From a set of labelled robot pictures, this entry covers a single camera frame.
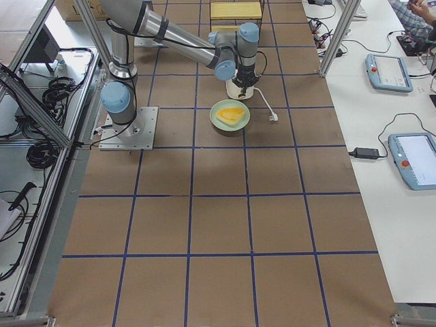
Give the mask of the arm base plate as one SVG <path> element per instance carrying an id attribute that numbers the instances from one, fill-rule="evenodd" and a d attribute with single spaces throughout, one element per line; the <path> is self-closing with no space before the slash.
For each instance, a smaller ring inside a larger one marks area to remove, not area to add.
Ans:
<path id="1" fill-rule="evenodd" d="M 136 151 L 152 150 L 157 124 L 158 107 L 140 107 L 136 120 L 127 130 L 120 133 L 123 127 L 112 125 L 112 119 L 106 116 L 106 123 L 112 125 L 102 132 L 103 140 L 97 145 L 101 151 Z"/>

